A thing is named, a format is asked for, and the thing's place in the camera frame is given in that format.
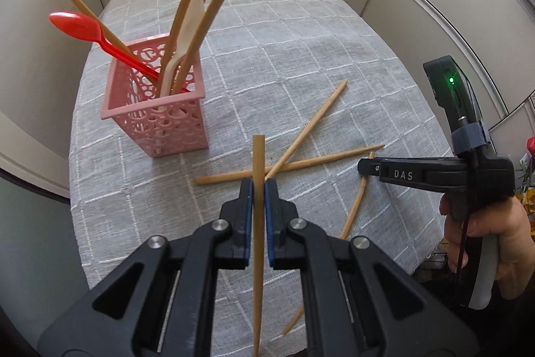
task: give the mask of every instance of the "table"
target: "table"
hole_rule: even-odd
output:
[[[168,32],[178,0],[111,0],[102,20],[123,41]],[[251,166],[266,135],[266,164],[282,155],[343,78],[347,89],[293,160],[384,142],[379,156],[446,156],[437,119],[407,70],[342,0],[226,0],[201,48],[210,148],[151,159],[112,121],[100,119],[110,57],[93,46],[74,109],[70,152],[74,229],[89,286],[153,234],[191,234],[237,197],[239,182],[195,186],[198,175]],[[281,198],[337,236],[360,176],[357,158],[282,173]],[[351,235],[369,236],[408,272],[442,238],[439,195],[373,178]],[[252,277],[220,272],[212,355],[249,356]],[[266,266],[261,350],[306,346],[304,319],[280,336],[301,303],[296,271]]]

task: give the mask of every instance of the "red plastic spoon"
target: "red plastic spoon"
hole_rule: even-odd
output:
[[[119,61],[124,62],[127,66],[136,69],[138,72],[145,75],[152,83],[158,81],[157,72],[106,41],[99,23],[91,17],[81,13],[69,13],[67,11],[51,13],[48,17],[50,22],[52,22],[60,31],[63,31],[67,35],[77,38],[78,40],[97,42],[101,45],[103,51],[109,53]]]

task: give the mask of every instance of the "pink utensil holder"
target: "pink utensil holder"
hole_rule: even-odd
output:
[[[136,40],[128,47],[154,69],[159,69],[168,34]],[[205,149],[201,99],[204,98],[199,53],[184,85],[189,92],[155,98],[156,87],[121,61],[111,62],[102,120],[112,118],[152,158]]]

